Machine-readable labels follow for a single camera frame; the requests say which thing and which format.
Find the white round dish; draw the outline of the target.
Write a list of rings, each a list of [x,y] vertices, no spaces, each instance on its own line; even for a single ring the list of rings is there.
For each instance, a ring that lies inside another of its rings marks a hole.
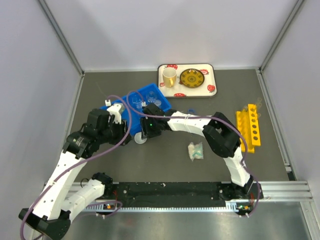
[[[147,141],[147,138],[146,137],[143,137],[142,133],[141,132],[138,132],[134,135],[134,141],[139,144],[139,145],[142,145],[144,144],[146,141]]]

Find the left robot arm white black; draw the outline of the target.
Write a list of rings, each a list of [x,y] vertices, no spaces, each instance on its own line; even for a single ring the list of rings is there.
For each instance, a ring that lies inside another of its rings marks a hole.
[[[67,197],[77,175],[100,145],[109,143],[117,147],[130,141],[127,122],[121,116],[124,109],[122,103],[93,109],[81,129],[67,137],[44,190],[30,208],[19,213],[24,225],[52,240],[61,240],[82,210],[94,200],[113,194],[112,178],[98,172],[83,188]]]

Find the clear glass beaker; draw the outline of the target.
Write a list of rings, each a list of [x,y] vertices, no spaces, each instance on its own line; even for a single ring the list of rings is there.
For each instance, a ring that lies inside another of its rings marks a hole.
[[[131,95],[129,102],[132,107],[134,107],[138,111],[141,111],[143,107],[144,98],[141,94],[134,93]]]

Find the blue plastic compartment bin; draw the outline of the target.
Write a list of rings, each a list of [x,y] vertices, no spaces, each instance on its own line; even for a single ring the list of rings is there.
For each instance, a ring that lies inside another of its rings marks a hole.
[[[146,101],[147,104],[149,104],[147,102],[146,99],[146,95],[149,91],[154,91],[157,95],[157,100],[161,101],[161,107],[160,109],[163,110],[164,112],[168,111],[169,109],[171,109],[172,105],[169,103],[169,101],[166,99],[166,97],[162,94],[162,92],[160,91],[160,89],[158,88],[158,86],[154,83],[148,84],[138,90],[136,90],[137,92],[139,92],[143,99]],[[131,106],[130,104],[130,97],[132,94],[134,94],[136,92],[132,92],[129,94],[129,107]],[[132,109],[130,109],[131,112],[131,118],[132,118],[132,124],[131,124],[131,129],[130,129],[130,134],[131,136],[135,136],[136,133],[141,132],[141,125],[140,125],[140,118],[142,117],[142,115],[137,114],[136,112],[134,112]]]

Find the small glass beaker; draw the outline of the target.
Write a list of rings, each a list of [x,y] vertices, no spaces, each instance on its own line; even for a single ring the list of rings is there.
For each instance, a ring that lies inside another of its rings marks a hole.
[[[162,106],[162,101],[159,100],[159,99],[157,99],[157,100],[154,101],[154,104],[155,104],[158,108],[160,108],[160,107]]]

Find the plastic bag with gloves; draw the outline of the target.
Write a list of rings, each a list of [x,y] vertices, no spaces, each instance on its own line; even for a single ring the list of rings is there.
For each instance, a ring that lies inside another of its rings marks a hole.
[[[203,143],[194,144],[191,142],[188,145],[188,155],[190,160],[193,162],[194,160],[201,160],[204,158],[204,151],[203,151]]]

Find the round glass flask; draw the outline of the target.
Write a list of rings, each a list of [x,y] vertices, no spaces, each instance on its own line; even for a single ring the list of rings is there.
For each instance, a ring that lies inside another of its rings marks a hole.
[[[150,104],[150,103],[154,103],[156,100],[157,100],[157,94],[154,92],[154,91],[149,91],[147,94],[146,94],[146,100],[147,102]]]

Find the blue frame safety goggles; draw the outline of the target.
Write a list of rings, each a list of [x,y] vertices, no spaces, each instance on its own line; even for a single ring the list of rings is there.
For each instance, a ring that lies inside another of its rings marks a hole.
[[[195,113],[196,111],[193,108],[188,109],[188,113]]]

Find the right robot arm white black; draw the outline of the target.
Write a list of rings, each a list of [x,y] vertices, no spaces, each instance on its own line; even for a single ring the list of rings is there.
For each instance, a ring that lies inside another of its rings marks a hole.
[[[140,118],[142,139],[158,137],[163,131],[186,132],[204,137],[210,149],[221,157],[230,173],[231,193],[222,183],[220,191],[228,200],[233,196],[245,198],[252,191],[254,177],[248,172],[245,153],[241,150],[243,136],[221,112],[213,116],[196,116],[175,109],[163,111],[150,103],[143,108]]]

